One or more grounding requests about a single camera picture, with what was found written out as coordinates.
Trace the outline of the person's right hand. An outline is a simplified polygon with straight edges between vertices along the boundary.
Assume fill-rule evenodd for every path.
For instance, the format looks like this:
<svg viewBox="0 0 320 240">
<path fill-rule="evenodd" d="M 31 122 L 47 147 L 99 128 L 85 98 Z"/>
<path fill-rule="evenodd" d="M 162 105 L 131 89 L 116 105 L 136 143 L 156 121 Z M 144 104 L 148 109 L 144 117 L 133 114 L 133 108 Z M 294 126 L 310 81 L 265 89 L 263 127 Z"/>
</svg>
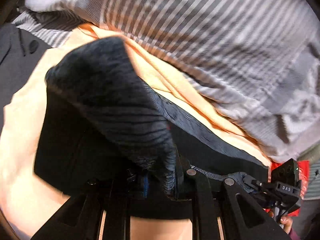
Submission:
<svg viewBox="0 0 320 240">
<path fill-rule="evenodd" d="M 293 220 L 289 216 L 282 216 L 280 219 L 280 223 L 283 226 L 283 230 L 289 234 L 292 229 Z"/>
</svg>

